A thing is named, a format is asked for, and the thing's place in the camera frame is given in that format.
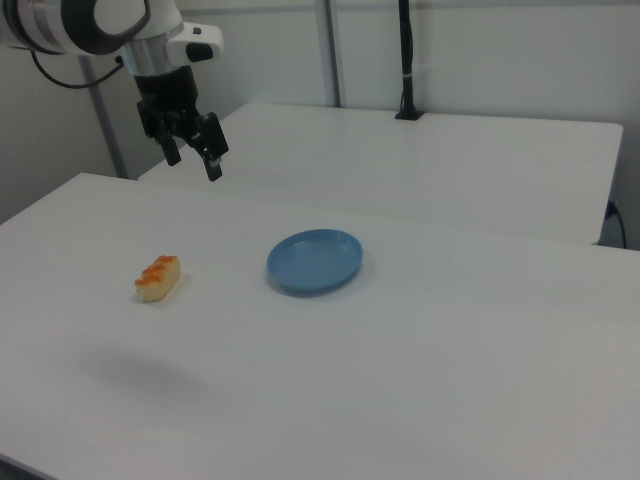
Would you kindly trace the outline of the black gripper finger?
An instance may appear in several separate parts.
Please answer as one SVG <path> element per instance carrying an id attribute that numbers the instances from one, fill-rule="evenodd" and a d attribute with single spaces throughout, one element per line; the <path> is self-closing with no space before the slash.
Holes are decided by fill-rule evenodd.
<path id="1" fill-rule="evenodd" d="M 160 140 L 160 146 L 163 150 L 166 162 L 169 166 L 175 166 L 181 162 L 179 148 L 172 135 L 165 135 Z"/>
<path id="2" fill-rule="evenodd" d="M 221 178 L 221 161 L 229 146 L 215 113 L 195 119 L 194 132 L 188 137 L 188 144 L 201 157 L 208 180 L 214 182 Z"/>

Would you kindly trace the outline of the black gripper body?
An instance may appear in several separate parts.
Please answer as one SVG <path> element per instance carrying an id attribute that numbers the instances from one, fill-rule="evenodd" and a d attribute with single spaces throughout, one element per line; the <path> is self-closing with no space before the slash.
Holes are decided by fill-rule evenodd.
<path id="1" fill-rule="evenodd" d="M 156 76 L 135 76 L 141 95 L 138 112 L 147 137 L 189 139 L 197 133 L 198 90 L 193 71 L 183 66 Z"/>

